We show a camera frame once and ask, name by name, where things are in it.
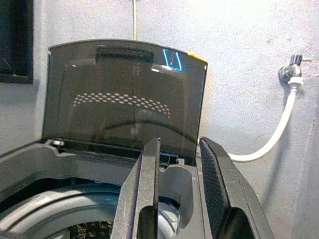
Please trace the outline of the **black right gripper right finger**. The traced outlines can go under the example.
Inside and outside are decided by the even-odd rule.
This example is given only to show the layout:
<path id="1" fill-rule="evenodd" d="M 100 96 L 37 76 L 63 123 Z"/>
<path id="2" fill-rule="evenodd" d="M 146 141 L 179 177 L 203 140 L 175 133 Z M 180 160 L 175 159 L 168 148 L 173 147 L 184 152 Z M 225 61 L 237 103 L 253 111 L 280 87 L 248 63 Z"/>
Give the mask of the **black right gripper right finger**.
<path id="1" fill-rule="evenodd" d="M 204 196 L 215 239 L 272 239 L 255 191 L 222 146 L 199 141 Z"/>

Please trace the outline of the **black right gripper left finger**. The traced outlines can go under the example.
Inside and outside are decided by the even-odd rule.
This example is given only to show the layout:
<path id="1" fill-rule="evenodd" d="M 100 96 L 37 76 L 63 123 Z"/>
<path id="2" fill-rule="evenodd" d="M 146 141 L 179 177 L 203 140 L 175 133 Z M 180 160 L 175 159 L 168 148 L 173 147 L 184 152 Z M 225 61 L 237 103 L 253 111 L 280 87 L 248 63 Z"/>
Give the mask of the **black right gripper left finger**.
<path id="1" fill-rule="evenodd" d="M 153 138 L 121 186 L 112 239 L 158 237 L 159 161 L 160 139 Z"/>

